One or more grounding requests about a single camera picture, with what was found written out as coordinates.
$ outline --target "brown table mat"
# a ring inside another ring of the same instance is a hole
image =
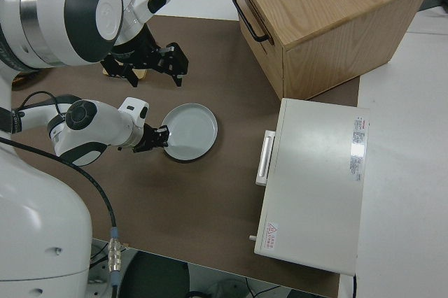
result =
[[[263,136],[266,129],[276,129],[280,101],[238,22],[154,17],[149,25],[160,45],[176,41],[186,53],[190,67],[183,87],[153,71],[134,89],[126,80],[104,76],[98,64],[51,69],[17,88],[13,106],[36,90],[115,107],[136,97],[150,104],[147,123],[153,127],[180,104],[207,106],[218,121],[218,138],[197,161],[175,162],[160,148],[139,154],[109,148],[86,167],[111,200],[120,240],[158,255],[336,297],[338,274],[256,255],[248,240],[257,232],[263,202],[264,188],[255,185]],[[358,80],[352,80],[314,100],[356,105],[357,94]],[[44,128],[14,139],[53,151]],[[108,214],[91,184],[65,166],[19,154],[77,191],[90,210],[93,236],[109,238]]]

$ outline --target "label sticker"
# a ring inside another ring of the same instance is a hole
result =
[[[263,247],[265,249],[274,250],[275,241],[277,239],[277,231],[279,230],[279,225],[273,222],[267,222],[265,227],[265,242]]]
[[[366,127],[365,120],[362,117],[357,117],[353,124],[350,151],[350,173],[357,181],[361,181],[363,177]]]

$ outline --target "metal connector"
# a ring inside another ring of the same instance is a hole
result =
[[[117,238],[112,238],[108,246],[109,271],[120,271],[121,268],[121,243]]]

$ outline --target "white appliance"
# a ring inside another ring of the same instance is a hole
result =
[[[263,142],[255,253],[354,276],[369,110],[282,99]]]

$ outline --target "wooden box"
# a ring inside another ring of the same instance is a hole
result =
[[[279,96],[309,99],[387,63],[423,0],[233,0]]]

